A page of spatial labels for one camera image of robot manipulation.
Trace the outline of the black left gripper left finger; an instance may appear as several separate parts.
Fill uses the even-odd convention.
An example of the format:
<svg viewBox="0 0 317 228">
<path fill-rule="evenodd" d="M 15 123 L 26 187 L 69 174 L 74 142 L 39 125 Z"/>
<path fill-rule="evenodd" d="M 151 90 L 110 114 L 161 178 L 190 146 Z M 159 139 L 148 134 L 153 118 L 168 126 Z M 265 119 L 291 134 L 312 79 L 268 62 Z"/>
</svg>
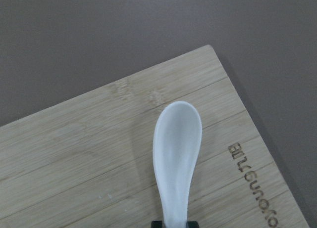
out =
<svg viewBox="0 0 317 228">
<path fill-rule="evenodd" d="M 163 221 L 152 221 L 151 228 L 163 228 Z"/>
</svg>

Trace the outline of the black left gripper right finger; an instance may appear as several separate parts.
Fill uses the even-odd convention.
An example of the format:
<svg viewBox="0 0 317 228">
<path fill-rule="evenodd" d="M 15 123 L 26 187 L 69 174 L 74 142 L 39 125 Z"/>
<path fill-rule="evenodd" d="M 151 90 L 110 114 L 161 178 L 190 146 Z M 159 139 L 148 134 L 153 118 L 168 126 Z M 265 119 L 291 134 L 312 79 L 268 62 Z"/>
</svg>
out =
<svg viewBox="0 0 317 228">
<path fill-rule="evenodd" d="M 187 221 L 186 228 L 199 228 L 199 223 L 197 221 Z"/>
</svg>

